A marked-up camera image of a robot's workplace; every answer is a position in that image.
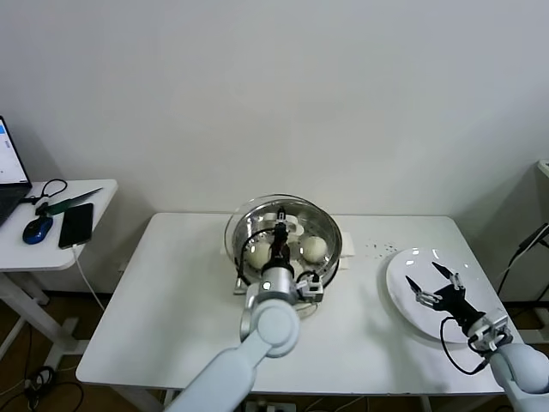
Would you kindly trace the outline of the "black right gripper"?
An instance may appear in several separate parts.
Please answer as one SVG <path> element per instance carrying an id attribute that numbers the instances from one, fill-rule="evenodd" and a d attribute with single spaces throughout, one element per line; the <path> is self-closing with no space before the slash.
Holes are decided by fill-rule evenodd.
<path id="1" fill-rule="evenodd" d="M 467 302 L 466 290 L 457 272 L 454 273 L 437 262 L 431 264 L 453 286 L 448 285 L 432 294 L 424 291 L 413 279 L 406 276 L 407 283 L 414 292 L 416 301 L 422 306 L 435 307 L 438 312 L 449 313 L 462 330 L 469 330 L 475 322 L 486 314 L 476 310 Z"/>

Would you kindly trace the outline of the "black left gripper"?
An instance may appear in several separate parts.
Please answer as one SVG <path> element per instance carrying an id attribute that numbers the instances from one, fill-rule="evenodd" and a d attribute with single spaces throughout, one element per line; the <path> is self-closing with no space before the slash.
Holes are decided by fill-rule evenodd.
<path id="1" fill-rule="evenodd" d="M 287 244 L 288 233 L 287 228 L 287 213 L 284 209 L 277 210 L 277 220 L 274 230 L 274 239 L 270 246 L 270 259 L 268 267 L 290 268 L 290 248 Z"/>

